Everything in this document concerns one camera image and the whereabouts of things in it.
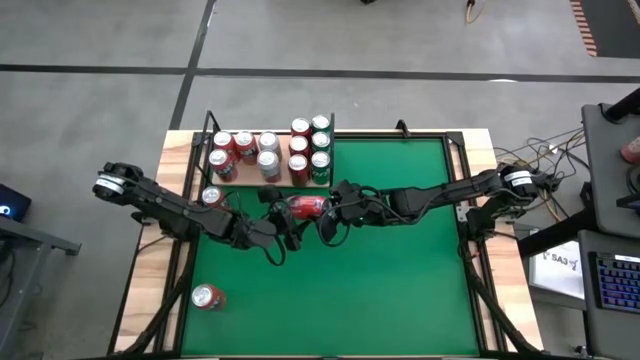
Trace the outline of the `red Star Wars Coca-Cola can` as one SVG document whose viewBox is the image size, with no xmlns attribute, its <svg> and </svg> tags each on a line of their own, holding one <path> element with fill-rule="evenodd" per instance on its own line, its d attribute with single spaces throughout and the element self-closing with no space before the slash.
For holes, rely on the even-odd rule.
<svg viewBox="0 0 640 360">
<path fill-rule="evenodd" d="M 295 187 L 305 187 L 309 181 L 309 164 L 302 154 L 295 154 L 289 158 L 288 170 L 291 182 Z"/>
</svg>

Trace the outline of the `grey desk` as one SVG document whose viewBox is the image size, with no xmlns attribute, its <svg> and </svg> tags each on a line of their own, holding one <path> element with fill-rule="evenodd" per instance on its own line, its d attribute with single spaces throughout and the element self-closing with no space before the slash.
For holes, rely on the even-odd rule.
<svg viewBox="0 0 640 360">
<path fill-rule="evenodd" d="M 578 233 L 586 302 L 587 347 L 594 356 L 613 360 L 640 360 L 640 314 L 599 308 L 593 292 L 590 252 L 640 257 L 640 243 L 582 230 Z"/>
</svg>

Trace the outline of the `black device blue light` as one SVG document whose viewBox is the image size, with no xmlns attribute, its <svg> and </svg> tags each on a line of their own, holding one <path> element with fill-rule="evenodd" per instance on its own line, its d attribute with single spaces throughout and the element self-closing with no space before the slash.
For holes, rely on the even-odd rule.
<svg viewBox="0 0 640 360">
<path fill-rule="evenodd" d="M 22 222 L 26 216 L 32 200 L 13 190 L 12 188 L 0 184 L 0 215 L 8 217 L 14 221 Z"/>
</svg>

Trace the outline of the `grey metal stand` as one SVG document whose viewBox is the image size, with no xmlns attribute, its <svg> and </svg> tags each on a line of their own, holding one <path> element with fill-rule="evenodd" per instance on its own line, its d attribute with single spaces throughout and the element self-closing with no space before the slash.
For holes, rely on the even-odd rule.
<svg viewBox="0 0 640 360">
<path fill-rule="evenodd" d="M 0 360 L 9 360 L 48 256 L 81 245 L 0 216 Z"/>
</svg>

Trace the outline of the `red Coca-Cola can black script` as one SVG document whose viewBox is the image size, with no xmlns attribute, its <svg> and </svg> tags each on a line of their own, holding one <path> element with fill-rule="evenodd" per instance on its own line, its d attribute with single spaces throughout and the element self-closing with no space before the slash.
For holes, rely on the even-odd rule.
<svg viewBox="0 0 640 360">
<path fill-rule="evenodd" d="M 291 121 L 290 125 L 292 136 L 302 136 L 309 139 L 312 135 L 312 129 L 309 121 L 306 118 L 295 118 Z"/>
</svg>

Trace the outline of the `black aluminium table frame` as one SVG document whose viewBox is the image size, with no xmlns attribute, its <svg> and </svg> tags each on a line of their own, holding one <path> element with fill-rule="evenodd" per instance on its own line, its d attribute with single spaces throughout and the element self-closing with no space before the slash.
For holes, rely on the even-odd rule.
<svg viewBox="0 0 640 360">
<path fill-rule="evenodd" d="M 204 153 L 212 149 L 209 144 L 211 137 L 212 134 L 208 131 L 168 131 L 156 180 L 167 188 L 180 188 L 181 194 L 189 200 L 197 199 L 210 177 L 210 172 L 207 170 L 208 166 L 205 164 Z M 394 143 L 435 141 L 442 148 L 442 158 L 446 163 L 446 169 L 450 176 L 456 171 L 460 171 L 464 175 L 470 173 L 464 134 L 461 130 L 415 130 L 407 134 L 398 129 L 340 130 L 336 133 L 336 138 L 340 141 L 360 140 L 370 143 L 381 141 Z M 205 173 L 199 171 L 199 166 L 206 170 Z M 177 287 L 177 283 L 180 280 L 185 282 L 185 288 L 179 292 L 177 297 L 179 306 L 177 307 L 177 314 L 173 317 L 176 323 L 171 325 L 168 320 L 165 320 L 156 334 L 156 344 L 154 346 L 156 352 L 160 351 L 160 349 L 165 349 L 178 357 L 183 355 L 185 326 L 189 313 L 187 292 L 193 284 L 198 247 L 199 239 L 197 237 L 193 237 L 188 241 L 177 240 L 172 246 L 163 298 L 168 298 L 169 292 Z"/>
</svg>

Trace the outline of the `green table mat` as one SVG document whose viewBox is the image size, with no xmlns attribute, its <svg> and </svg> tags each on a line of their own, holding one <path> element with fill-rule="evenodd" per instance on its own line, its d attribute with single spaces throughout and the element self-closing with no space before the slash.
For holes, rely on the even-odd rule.
<svg viewBox="0 0 640 360">
<path fill-rule="evenodd" d="M 193 281 L 227 302 L 188 309 L 186 356 L 478 351 L 452 207 L 413 226 L 355 228 L 336 248 L 308 229 L 286 256 L 202 238 Z"/>
</svg>

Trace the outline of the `backlit keyboard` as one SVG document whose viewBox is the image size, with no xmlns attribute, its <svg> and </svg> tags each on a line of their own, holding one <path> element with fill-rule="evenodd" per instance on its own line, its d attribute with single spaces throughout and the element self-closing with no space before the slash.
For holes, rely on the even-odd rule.
<svg viewBox="0 0 640 360">
<path fill-rule="evenodd" d="M 589 261 L 597 306 L 640 314 L 640 257 L 590 252 Z"/>
</svg>

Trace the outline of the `white pink soda can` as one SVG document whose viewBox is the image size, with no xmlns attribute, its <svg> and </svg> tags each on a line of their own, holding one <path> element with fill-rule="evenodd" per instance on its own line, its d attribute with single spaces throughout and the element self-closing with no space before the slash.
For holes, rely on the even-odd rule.
<svg viewBox="0 0 640 360">
<path fill-rule="evenodd" d="M 264 131 L 259 135 L 258 145 L 261 151 L 272 151 L 282 157 L 279 136 L 272 131 Z"/>
<path fill-rule="evenodd" d="M 257 164 L 262 178 L 269 183 L 281 180 L 281 165 L 278 155 L 271 150 L 260 151 Z"/>
<path fill-rule="evenodd" d="M 630 141 L 620 149 L 622 159 L 634 165 L 640 164 L 640 136 Z"/>
</svg>

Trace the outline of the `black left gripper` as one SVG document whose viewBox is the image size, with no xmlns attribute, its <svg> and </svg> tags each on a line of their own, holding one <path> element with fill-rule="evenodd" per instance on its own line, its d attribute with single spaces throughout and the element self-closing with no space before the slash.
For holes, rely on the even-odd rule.
<svg viewBox="0 0 640 360">
<path fill-rule="evenodd" d="M 298 223 L 291 213 L 285 193 L 276 186 L 262 186 L 236 190 L 232 204 L 247 222 L 244 226 L 249 243 L 268 250 L 276 244 L 282 251 L 298 251 L 301 248 L 305 230 L 312 220 Z M 249 200 L 256 200 L 263 206 L 264 213 L 251 214 Z"/>
</svg>

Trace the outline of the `white SA3 sign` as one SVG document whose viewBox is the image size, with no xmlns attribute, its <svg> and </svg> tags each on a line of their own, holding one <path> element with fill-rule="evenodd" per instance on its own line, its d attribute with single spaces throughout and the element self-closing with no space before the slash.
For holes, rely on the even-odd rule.
<svg viewBox="0 0 640 360">
<path fill-rule="evenodd" d="M 584 299 L 580 245 L 569 241 L 529 258 L 529 284 Z"/>
</svg>

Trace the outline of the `grey side table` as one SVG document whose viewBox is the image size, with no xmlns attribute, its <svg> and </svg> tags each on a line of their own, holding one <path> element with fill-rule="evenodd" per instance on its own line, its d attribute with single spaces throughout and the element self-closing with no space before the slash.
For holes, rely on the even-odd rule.
<svg viewBox="0 0 640 360">
<path fill-rule="evenodd" d="M 607 121 L 597 105 L 581 108 L 582 124 L 590 166 L 594 209 L 598 228 L 605 233 L 640 239 L 640 216 L 616 201 L 629 195 L 626 173 L 630 165 L 620 150 L 640 136 L 640 116 L 622 124 Z"/>
</svg>

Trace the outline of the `red Fanta strawberry can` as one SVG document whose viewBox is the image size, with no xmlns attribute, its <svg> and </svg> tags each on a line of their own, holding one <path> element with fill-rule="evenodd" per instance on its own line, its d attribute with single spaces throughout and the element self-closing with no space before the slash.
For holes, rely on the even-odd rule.
<svg viewBox="0 0 640 360">
<path fill-rule="evenodd" d="M 225 207 L 224 192 L 217 186 L 208 186 L 201 192 L 201 201 L 207 207 Z"/>
<path fill-rule="evenodd" d="M 238 175 L 234 160 L 223 149 L 213 150 L 208 157 L 214 173 L 223 182 L 233 182 Z"/>
<path fill-rule="evenodd" d="M 259 153 L 255 136 L 248 131 L 240 131 L 235 135 L 235 142 L 241 160 L 247 165 L 255 165 Z"/>
<path fill-rule="evenodd" d="M 319 218 L 330 206 L 326 197 L 318 195 L 291 196 L 286 202 L 293 217 L 298 220 Z"/>
<path fill-rule="evenodd" d="M 213 137 L 214 148 L 225 150 L 229 153 L 236 152 L 236 143 L 234 136 L 227 131 L 218 131 Z"/>
</svg>

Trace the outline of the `light wooden shelf board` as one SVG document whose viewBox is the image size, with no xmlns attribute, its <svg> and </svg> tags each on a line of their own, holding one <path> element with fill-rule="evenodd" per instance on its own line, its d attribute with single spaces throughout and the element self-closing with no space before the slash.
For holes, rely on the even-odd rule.
<svg viewBox="0 0 640 360">
<path fill-rule="evenodd" d="M 289 143 L 291 140 L 290 134 L 279 134 L 279 141 L 281 145 L 281 151 L 283 155 L 283 160 L 280 163 L 281 169 L 281 178 L 278 182 L 274 182 L 274 186 L 278 187 L 287 187 L 293 188 L 294 184 L 291 180 L 291 176 L 288 170 L 288 161 L 290 158 L 289 153 Z M 240 161 L 236 164 L 237 169 L 237 177 L 232 182 L 224 182 L 221 178 L 213 173 L 210 178 L 211 182 L 215 185 L 220 184 L 221 186 L 240 186 L 240 187 L 258 187 L 263 185 L 269 185 L 269 182 L 266 182 L 262 177 L 262 174 L 258 168 L 258 165 L 247 165 L 244 162 Z"/>
</svg>

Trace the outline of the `black floor mat orange stripe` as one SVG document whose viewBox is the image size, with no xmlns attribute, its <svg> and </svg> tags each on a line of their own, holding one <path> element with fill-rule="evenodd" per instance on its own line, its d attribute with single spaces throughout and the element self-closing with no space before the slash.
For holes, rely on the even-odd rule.
<svg viewBox="0 0 640 360">
<path fill-rule="evenodd" d="M 569 0 L 592 57 L 640 59 L 640 0 Z"/>
</svg>

